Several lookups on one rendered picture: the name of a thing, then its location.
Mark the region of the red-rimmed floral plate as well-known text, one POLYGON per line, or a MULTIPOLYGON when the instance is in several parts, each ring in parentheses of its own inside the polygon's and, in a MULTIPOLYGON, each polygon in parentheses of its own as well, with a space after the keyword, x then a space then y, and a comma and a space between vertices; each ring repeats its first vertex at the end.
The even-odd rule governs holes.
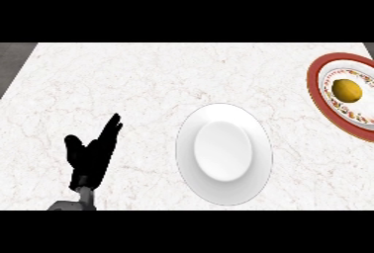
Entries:
POLYGON ((348 52, 335 52, 319 57, 308 70, 308 89, 313 97, 314 104, 327 117, 330 122, 357 138, 374 142, 374 129, 372 125, 357 122, 350 116, 350 113, 341 111, 339 102, 332 100, 332 96, 324 93, 324 70, 327 65, 335 62, 348 60, 353 63, 363 63, 370 69, 374 70, 374 60, 348 52))

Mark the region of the yellow lemon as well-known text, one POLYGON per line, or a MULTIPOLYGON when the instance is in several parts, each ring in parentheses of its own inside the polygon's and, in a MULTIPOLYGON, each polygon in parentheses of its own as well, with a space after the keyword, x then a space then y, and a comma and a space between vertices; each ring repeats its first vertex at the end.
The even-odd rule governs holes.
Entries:
POLYGON ((363 89, 350 79, 335 80, 332 91, 335 97, 344 103, 355 103, 363 97, 363 89))

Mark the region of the plain white plate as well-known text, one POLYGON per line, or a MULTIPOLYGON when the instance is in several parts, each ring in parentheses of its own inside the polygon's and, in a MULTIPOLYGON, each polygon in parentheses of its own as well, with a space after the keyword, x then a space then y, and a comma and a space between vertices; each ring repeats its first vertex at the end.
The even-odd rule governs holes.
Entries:
POLYGON ((270 136, 239 106, 211 104, 188 116, 177 160, 196 194, 222 206, 249 202, 264 190, 274 165, 270 136))

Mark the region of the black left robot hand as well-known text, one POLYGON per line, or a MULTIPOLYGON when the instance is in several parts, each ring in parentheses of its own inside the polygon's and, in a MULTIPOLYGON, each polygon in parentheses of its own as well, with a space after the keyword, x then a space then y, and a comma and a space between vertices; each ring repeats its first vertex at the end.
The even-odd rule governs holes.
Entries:
POLYGON ((120 120, 120 115, 115 114, 100 137, 89 145, 83 145, 73 134, 64 138, 67 162, 73 167, 69 187, 75 191, 82 187, 95 190, 101 185, 123 128, 120 120))

